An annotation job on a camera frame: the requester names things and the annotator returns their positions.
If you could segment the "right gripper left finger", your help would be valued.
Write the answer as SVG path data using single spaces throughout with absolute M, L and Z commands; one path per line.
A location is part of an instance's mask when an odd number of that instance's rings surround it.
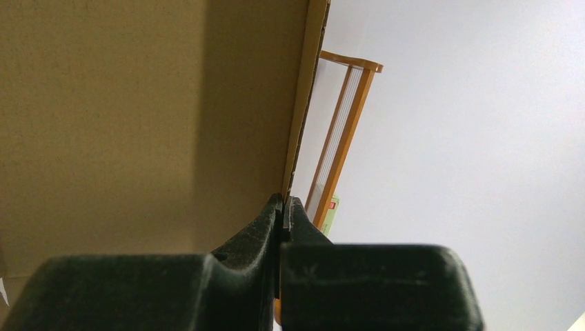
M 283 198 L 205 254 L 47 260 L 3 330 L 271 330 Z

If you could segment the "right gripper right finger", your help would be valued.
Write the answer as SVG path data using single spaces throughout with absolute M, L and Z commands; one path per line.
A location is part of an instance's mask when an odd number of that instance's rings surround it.
M 284 210 L 280 248 L 284 330 L 483 330 L 472 282 L 450 248 L 334 244 L 300 199 Z

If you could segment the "brown cardboard box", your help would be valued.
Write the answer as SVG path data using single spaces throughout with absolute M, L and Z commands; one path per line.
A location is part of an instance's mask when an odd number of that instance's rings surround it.
M 329 1 L 2 1 L 1 310 L 47 259 L 208 251 L 287 193 Z

